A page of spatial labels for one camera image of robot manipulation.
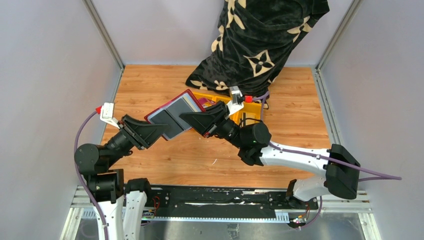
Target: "yellow plastic crate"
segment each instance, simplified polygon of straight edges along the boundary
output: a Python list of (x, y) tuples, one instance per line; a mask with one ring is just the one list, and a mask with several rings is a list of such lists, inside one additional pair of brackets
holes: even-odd
[[(205, 94), (205, 93), (199, 93), (199, 92), (193, 92), (194, 96), (197, 99), (206, 98), (211, 101), (214, 101), (215, 103), (218, 101), (223, 101), (225, 104), (227, 104), (230, 101), (230, 97), (228, 96), (220, 96), (220, 95), (212, 95), (212, 94)], [(205, 103), (203, 106), (209, 107), (211, 104)], [(261, 104), (260, 103), (244, 103), (243, 109), (240, 111), (234, 113), (233, 115), (229, 116), (231, 120), (233, 120), (236, 124), (240, 123), (240, 119), (246, 118), (252, 118), (252, 119), (261, 119)], [(254, 120), (246, 120), (246, 125), (255, 123)]]

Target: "wooden table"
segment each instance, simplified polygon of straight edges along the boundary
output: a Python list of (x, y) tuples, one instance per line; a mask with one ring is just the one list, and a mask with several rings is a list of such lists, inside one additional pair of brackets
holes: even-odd
[[(182, 65), (127, 65), (116, 94), (114, 117), (121, 119), (129, 114), (143, 120), (186, 90), (184, 82), (194, 69)], [(274, 142), (304, 148), (330, 147), (310, 68), (284, 68), (269, 90), (270, 109), (264, 110), (263, 120)], [(108, 125), (103, 143), (117, 131)], [(248, 166), (237, 153), (223, 139), (203, 138), (189, 130), (171, 141), (160, 138), (147, 150), (135, 149), (133, 155), (122, 158), (112, 168), (124, 169), (125, 182), (148, 178), (151, 184), (166, 185), (286, 188), (293, 179), (312, 176), (284, 166)]]

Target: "white wall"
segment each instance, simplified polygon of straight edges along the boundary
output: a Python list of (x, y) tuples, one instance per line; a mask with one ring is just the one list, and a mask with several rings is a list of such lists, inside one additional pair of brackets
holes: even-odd
[(364, 0), (322, 69), (341, 137), (362, 166), (384, 240), (422, 239), (424, 2)]
[[(0, 239), (58, 239), (81, 122), (120, 70), (81, 0), (0, 0)], [(82, 142), (101, 139), (94, 120)]]
[[(292, 52), (288, 66), (316, 65), (352, 0), (328, 0), (330, 12)], [(224, 0), (93, 0), (125, 64), (197, 65), (219, 35)]]

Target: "wooden tabletop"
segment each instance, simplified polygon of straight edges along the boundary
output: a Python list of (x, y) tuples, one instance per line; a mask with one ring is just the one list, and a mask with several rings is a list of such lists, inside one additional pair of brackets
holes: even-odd
[[(184, 82), (195, 66), (127, 65), (119, 85), (114, 117), (139, 120), (187, 89)], [(286, 67), (269, 87), (270, 109), (263, 121), (272, 141), (303, 148), (329, 148), (330, 141), (310, 68)], [(214, 94), (192, 89), (193, 92)], [(107, 126), (103, 143), (117, 133)], [(112, 169), (124, 169), (124, 179), (148, 178), (151, 184), (221, 187), (286, 188), (309, 172), (284, 166), (248, 166), (238, 149), (224, 139), (203, 138), (189, 130), (177, 138), (160, 138), (149, 149), (134, 149)]]

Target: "black blanket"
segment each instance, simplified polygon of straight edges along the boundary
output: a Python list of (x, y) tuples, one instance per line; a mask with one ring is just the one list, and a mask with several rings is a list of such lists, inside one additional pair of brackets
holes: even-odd
[(292, 50), (329, 11), (326, 0), (225, 0), (212, 54), (185, 84), (228, 95), (263, 95)]

